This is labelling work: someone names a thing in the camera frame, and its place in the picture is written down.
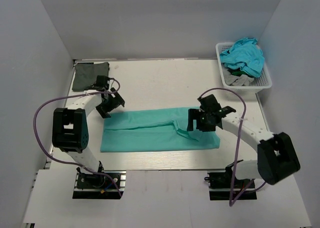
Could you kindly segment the teal t shirt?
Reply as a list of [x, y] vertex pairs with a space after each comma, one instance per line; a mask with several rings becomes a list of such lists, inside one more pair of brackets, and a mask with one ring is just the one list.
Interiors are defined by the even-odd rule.
[[188, 107], [112, 113], [104, 121], [100, 151], [158, 152], [218, 149], [215, 132], [187, 131]]

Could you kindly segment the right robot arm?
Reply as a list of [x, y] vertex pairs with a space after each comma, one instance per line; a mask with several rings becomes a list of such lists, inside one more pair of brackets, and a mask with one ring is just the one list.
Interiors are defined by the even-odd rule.
[[238, 161], [229, 165], [226, 182], [231, 187], [238, 187], [244, 179], [262, 179], [274, 185], [298, 172], [301, 165], [292, 140], [286, 133], [272, 133], [259, 128], [230, 106], [215, 112], [202, 109], [189, 109], [187, 131], [196, 129], [202, 132], [215, 131], [217, 127], [236, 135], [248, 144], [257, 154], [255, 160]]

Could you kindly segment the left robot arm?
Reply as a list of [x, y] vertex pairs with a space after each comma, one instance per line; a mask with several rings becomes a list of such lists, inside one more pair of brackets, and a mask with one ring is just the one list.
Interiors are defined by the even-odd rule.
[[67, 97], [73, 102], [53, 112], [52, 144], [66, 153], [77, 166], [79, 174], [88, 176], [94, 187], [101, 187], [106, 181], [103, 165], [89, 148], [87, 117], [96, 110], [101, 118], [110, 118], [110, 112], [125, 101], [115, 88], [95, 91], [89, 89]]

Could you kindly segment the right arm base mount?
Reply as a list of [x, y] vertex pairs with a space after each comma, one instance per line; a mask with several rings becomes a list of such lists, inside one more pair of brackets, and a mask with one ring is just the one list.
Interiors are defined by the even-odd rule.
[[[211, 201], [226, 201], [230, 197], [231, 188], [231, 176], [226, 172], [209, 172], [204, 178], [204, 181], [208, 183], [209, 198]], [[234, 199], [238, 193], [240, 193], [245, 186], [250, 182], [249, 179], [235, 179], [232, 198]], [[248, 189], [238, 198], [239, 200], [256, 200], [257, 195], [255, 190], [255, 184], [252, 183]]]

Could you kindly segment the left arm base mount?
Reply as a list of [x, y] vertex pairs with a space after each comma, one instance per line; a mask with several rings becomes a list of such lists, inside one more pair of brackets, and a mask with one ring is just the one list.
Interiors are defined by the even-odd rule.
[[125, 190], [126, 172], [109, 172], [108, 175], [98, 176], [94, 174], [77, 173], [72, 198], [118, 200]]

